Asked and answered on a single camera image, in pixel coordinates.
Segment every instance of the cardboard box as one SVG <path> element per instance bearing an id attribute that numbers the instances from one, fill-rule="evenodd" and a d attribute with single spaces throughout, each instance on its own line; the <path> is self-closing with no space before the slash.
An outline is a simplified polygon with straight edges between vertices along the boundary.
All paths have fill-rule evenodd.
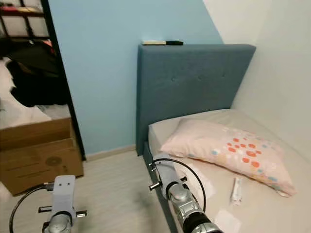
<path id="1" fill-rule="evenodd" d="M 68 174 L 83 175 L 69 118 L 0 131 L 0 181 L 13 195 Z"/>

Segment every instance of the black cable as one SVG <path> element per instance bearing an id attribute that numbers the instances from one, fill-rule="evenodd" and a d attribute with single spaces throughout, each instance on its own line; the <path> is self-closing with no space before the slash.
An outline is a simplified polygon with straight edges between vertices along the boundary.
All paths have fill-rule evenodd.
<path id="1" fill-rule="evenodd" d="M 174 162 L 174 163 L 178 163 L 182 166 L 185 166 L 186 168 L 189 169 L 189 171 L 192 172 L 192 174 L 196 177 L 196 179 L 198 180 L 199 184 L 200 184 L 200 187 L 202 189 L 202 192 L 203 192 L 203 211 L 205 213 L 205 208 L 206 208 L 206 196 L 205 196 L 205 190 L 204 190 L 204 187 L 203 187 L 203 184 L 200 180 L 200 178 L 198 177 L 198 175 L 191 169 L 191 167 L 189 167 L 187 164 L 184 164 L 183 162 L 180 162 L 176 159 L 169 159 L 169 158 L 160 158 L 160 159 L 155 159 L 153 160 L 152 162 L 155 163 L 155 162 L 160 162 L 160 161 L 171 161 L 171 162 Z"/>
<path id="2" fill-rule="evenodd" d="M 17 210 L 17 208 L 19 207 L 19 205 L 23 202 L 23 200 L 25 200 L 26 197 L 28 197 L 30 194 L 34 193 L 35 191 L 38 191 L 40 189 L 45 189 L 46 185 L 45 184 L 40 184 L 37 185 L 31 189 L 29 189 L 29 191 L 18 201 L 18 203 L 15 205 L 14 209 L 12 210 L 11 216 L 10 216 L 10 221 L 9 221 L 9 230 L 10 233 L 14 233 L 13 231 L 13 219 L 14 219 L 14 215 L 15 212 Z"/>

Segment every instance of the pink pillow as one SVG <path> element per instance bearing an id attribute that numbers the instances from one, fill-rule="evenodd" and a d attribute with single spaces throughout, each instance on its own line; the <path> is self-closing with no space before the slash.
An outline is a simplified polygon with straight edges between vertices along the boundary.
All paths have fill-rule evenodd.
<path id="1" fill-rule="evenodd" d="M 274 188 L 282 196 L 296 190 L 283 165 L 283 150 L 253 133 L 205 120 L 182 119 L 161 151 L 224 166 Z"/>

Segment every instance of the blue wall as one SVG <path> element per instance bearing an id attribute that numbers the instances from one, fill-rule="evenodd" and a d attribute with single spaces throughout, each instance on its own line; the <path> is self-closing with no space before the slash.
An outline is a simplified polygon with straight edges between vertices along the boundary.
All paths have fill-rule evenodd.
<path id="1" fill-rule="evenodd" d="M 135 143 L 142 40 L 222 40 L 202 0 L 50 0 L 86 154 Z"/>

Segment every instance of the upholstered headboard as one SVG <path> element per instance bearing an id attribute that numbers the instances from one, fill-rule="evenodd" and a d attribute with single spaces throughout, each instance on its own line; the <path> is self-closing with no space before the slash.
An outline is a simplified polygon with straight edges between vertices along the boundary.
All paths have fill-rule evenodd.
<path id="1" fill-rule="evenodd" d="M 143 154 L 148 125 L 230 108 L 256 47 L 139 46 L 136 147 Z"/>

